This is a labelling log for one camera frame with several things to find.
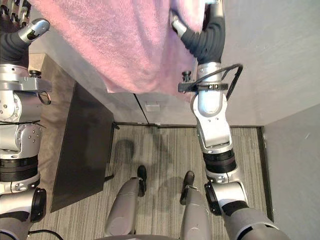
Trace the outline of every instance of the pink fabric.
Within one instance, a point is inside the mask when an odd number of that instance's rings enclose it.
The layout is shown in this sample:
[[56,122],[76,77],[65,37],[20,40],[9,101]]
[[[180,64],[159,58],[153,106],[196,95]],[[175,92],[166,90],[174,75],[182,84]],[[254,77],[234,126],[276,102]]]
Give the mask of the pink fabric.
[[101,74],[110,93],[178,95],[195,59],[169,26],[176,9],[202,29],[202,0],[31,0],[64,39]]

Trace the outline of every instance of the silver robot arm segment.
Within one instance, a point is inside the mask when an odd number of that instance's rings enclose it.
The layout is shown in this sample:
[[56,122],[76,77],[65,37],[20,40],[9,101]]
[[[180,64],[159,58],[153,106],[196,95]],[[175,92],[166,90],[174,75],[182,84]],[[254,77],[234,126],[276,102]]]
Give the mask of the silver robot arm segment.
[[[191,72],[183,72],[179,92],[195,92],[191,109],[197,120],[197,135],[205,172],[209,182],[204,185],[210,210],[224,219],[231,240],[289,240],[261,211],[249,208],[243,185],[243,174],[236,164],[229,124],[226,120],[227,99],[239,75],[241,64],[221,68],[225,43],[225,18],[223,0],[209,5],[208,23],[201,33],[188,28],[174,11],[170,11],[171,27],[198,60],[197,80],[190,81]],[[238,68],[228,88],[222,83],[226,74]]]
[[29,45],[49,30],[38,18],[29,23],[31,5],[1,2],[0,44],[0,238],[24,240],[46,214],[46,191],[38,188],[42,104],[52,87],[41,72],[28,72]]

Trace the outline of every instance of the striped carpet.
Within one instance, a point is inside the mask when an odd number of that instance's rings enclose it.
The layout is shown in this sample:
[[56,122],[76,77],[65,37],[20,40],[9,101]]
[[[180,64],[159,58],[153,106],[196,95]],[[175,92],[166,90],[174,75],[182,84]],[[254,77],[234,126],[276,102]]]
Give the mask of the striped carpet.
[[[244,170],[244,185],[249,206],[265,214],[266,199],[261,171],[257,129],[232,128],[237,163]],[[65,240],[93,240],[103,236],[107,214],[122,184],[136,175],[139,165],[147,169],[147,192],[139,199],[137,234],[156,234],[178,238],[184,206],[179,204],[183,177],[195,173],[194,185],[201,189],[207,182],[202,152],[195,128],[157,128],[125,126],[115,130],[110,163],[106,175],[114,179],[104,190],[59,211],[47,214],[32,230],[50,229]],[[227,240],[222,218],[211,215],[214,240]],[[41,233],[29,240],[55,240]]]

